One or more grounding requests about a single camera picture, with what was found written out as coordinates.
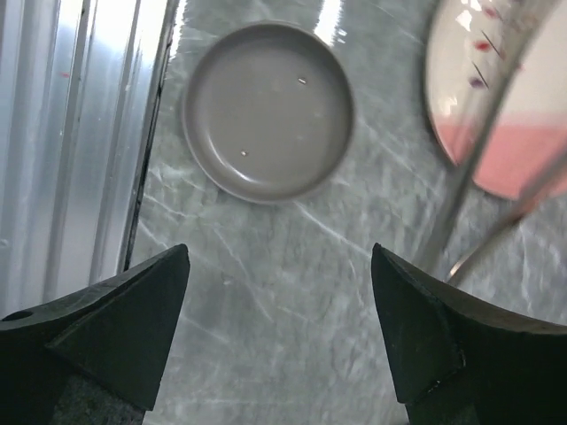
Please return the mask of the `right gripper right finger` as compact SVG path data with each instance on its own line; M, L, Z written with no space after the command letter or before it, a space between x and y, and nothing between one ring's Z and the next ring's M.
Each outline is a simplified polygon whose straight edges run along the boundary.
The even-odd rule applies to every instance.
M371 279L411 424L564 424L566 327L492 305L376 244Z

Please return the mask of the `grey round lid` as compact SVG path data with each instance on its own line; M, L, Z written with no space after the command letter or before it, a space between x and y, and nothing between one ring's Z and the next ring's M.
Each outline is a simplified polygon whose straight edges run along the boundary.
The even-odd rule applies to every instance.
M353 89L317 36L274 21L230 32L183 95L183 136L203 172L255 204L308 196L337 172L354 130Z

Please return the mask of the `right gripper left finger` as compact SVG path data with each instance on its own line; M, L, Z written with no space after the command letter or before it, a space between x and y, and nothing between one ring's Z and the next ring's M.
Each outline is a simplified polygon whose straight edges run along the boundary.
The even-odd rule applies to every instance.
M178 244L1 320L3 424L140 424L155 406L190 273Z

